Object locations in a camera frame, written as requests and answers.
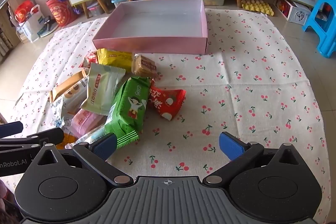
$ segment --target egg tray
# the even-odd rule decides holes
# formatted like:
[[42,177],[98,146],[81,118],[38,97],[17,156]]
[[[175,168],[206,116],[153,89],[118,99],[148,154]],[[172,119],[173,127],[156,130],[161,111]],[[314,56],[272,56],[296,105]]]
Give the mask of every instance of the egg tray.
[[272,8],[263,0],[241,0],[241,6],[245,10],[261,12],[266,15],[274,16]]

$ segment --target red plastic package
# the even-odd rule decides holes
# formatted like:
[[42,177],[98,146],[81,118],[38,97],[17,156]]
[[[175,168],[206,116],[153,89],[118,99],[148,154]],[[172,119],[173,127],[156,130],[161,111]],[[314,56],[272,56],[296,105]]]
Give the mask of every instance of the red plastic package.
[[83,62],[79,65],[79,68],[90,68],[91,63],[98,64],[97,51],[88,52],[87,55],[84,57]]
[[185,90],[161,90],[154,86],[154,81],[149,91],[149,105],[169,121],[180,111],[186,93]]

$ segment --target yellow snack package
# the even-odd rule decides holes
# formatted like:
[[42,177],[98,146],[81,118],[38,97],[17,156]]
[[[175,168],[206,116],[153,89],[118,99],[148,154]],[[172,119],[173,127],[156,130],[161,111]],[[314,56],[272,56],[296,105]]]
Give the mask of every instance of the yellow snack package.
[[131,52],[117,52],[110,51],[105,48],[97,50],[98,63],[101,65],[109,65],[125,69],[130,72],[132,69],[132,53]]

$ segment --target cherry print tablecloth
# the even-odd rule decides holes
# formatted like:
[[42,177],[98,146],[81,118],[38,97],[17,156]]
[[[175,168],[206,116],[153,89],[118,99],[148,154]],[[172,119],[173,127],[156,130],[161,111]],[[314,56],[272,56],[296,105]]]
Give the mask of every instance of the cherry print tablecloth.
[[[185,89],[172,121],[148,109],[138,141],[109,159],[137,175],[203,177],[229,162],[218,147],[220,132],[265,147],[291,142],[322,188],[314,219],[330,209],[330,172],[323,121],[309,80],[297,58],[267,17],[247,11],[207,10],[207,55],[145,54],[157,65],[156,85]],[[79,71],[92,37],[105,19],[58,31],[36,61],[11,121],[21,120],[18,137],[51,128],[48,92]],[[3,177],[12,191],[21,175]]]

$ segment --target open cardboard box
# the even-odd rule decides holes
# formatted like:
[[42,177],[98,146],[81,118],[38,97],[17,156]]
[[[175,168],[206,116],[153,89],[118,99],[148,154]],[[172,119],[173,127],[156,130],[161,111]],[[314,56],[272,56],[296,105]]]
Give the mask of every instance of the open cardboard box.
[[202,0],[123,2],[93,43],[122,52],[205,54],[208,29]]

